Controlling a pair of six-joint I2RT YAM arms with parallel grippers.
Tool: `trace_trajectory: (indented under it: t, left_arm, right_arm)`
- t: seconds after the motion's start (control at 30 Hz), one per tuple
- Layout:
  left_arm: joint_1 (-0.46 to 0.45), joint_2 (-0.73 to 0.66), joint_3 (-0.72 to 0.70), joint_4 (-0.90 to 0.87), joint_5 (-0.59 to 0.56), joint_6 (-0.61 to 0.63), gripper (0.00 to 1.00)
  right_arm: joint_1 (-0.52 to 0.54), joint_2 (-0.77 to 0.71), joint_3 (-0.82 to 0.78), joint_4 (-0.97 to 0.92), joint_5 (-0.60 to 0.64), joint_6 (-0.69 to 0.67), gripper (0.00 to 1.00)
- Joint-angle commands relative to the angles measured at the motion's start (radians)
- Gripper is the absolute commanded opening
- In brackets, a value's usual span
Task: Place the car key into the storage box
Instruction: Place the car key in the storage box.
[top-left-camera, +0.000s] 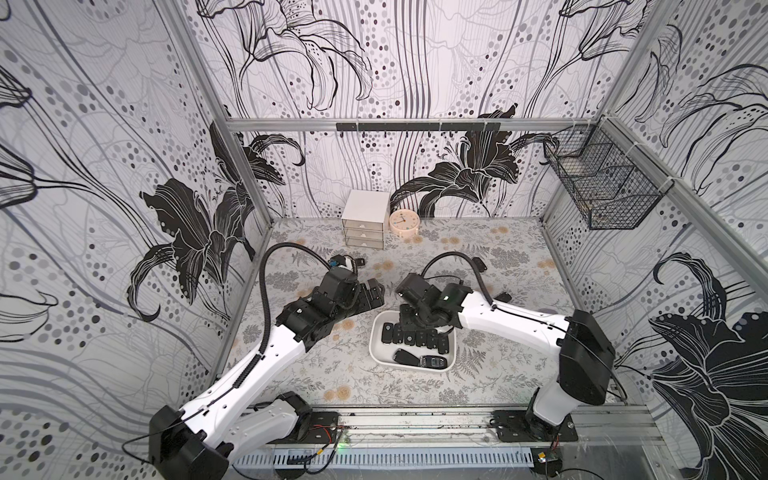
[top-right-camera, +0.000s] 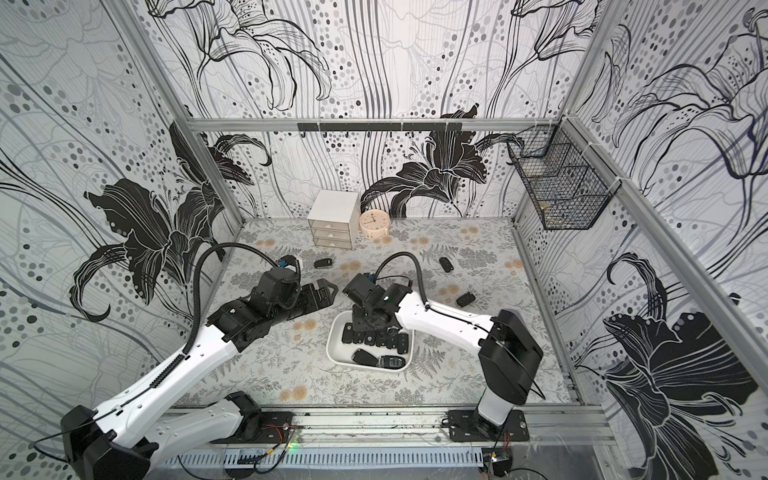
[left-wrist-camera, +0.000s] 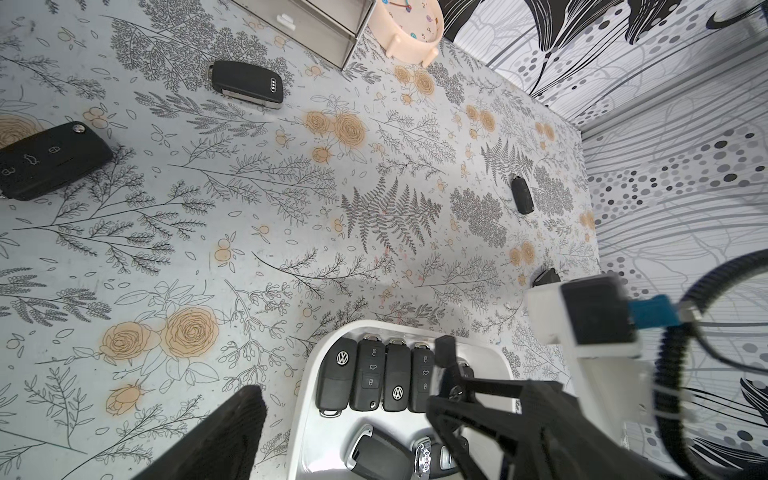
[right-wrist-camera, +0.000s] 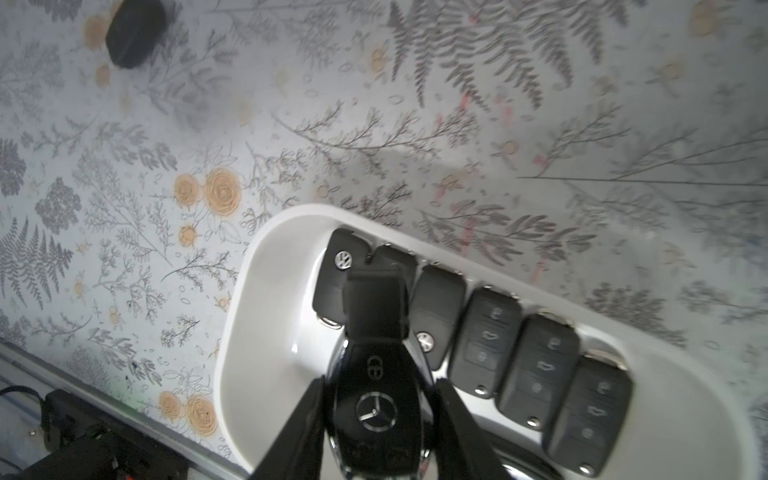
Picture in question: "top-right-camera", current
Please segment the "white rectangular storage tray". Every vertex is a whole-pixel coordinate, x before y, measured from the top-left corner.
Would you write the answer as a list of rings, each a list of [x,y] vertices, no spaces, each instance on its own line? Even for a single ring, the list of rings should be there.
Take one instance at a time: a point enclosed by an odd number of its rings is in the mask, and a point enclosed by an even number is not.
[[[352,312],[344,311],[333,321],[326,355],[334,364],[370,371],[401,372],[410,364],[415,352],[415,332],[386,332],[353,328]]]

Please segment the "black flip key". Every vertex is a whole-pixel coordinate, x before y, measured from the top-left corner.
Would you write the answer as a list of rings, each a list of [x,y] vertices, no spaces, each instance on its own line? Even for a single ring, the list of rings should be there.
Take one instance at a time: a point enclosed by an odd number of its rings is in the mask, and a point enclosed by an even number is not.
[[[355,332],[351,323],[346,323],[344,325],[341,342],[343,344],[353,344],[355,342]]]
[[[447,257],[440,257],[438,261],[445,273],[450,273],[454,270],[454,265]]]
[[[410,351],[410,336],[407,333],[400,333],[397,336],[396,342],[397,353],[399,355],[406,355]]]
[[[467,292],[456,299],[456,304],[460,307],[466,307],[475,301],[476,296],[471,292]]]

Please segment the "silver edged smart key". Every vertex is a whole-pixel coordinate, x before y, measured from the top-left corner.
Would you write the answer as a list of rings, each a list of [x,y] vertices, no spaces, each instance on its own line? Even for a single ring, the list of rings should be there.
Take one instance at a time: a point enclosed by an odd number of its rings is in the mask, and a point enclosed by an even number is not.
[[[378,367],[387,370],[400,370],[405,365],[405,358],[397,355],[383,355],[378,361]]]

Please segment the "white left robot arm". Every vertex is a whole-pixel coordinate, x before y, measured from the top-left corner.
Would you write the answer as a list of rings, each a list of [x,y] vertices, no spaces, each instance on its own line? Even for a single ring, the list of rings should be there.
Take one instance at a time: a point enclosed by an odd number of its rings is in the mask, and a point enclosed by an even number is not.
[[[246,296],[221,305],[191,345],[179,349],[124,392],[61,420],[66,460],[80,479],[142,479],[159,464],[204,443],[280,443],[291,414],[263,414],[237,391],[193,413],[164,419],[192,386],[268,335],[271,328],[333,305],[336,285],[304,284],[274,267]]]

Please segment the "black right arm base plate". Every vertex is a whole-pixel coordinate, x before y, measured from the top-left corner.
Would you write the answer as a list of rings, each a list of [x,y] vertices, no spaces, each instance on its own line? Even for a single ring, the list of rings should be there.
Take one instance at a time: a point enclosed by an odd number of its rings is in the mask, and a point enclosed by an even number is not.
[[[483,418],[477,410],[449,410],[441,427],[448,429],[450,439],[456,443],[530,440],[524,413],[517,409],[512,409],[500,425]]]

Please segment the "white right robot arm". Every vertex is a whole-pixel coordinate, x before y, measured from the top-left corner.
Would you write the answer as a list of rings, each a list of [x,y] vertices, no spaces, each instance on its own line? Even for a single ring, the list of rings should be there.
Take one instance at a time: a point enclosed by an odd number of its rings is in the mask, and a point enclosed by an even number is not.
[[[544,352],[518,311],[475,314],[431,301],[408,285],[384,288],[364,274],[343,294],[353,303],[353,322],[365,330],[419,331],[477,357],[485,387],[475,416],[487,426],[502,427],[531,392],[545,397],[535,382]]]

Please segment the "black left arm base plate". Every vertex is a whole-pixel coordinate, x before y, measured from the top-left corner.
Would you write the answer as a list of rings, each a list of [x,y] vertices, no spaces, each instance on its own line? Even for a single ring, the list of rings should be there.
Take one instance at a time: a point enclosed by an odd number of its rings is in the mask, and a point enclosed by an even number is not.
[[[290,411],[265,412],[247,393],[232,392],[224,397],[232,402],[242,419],[228,437],[212,440],[213,444],[286,444],[293,427],[294,414]]]

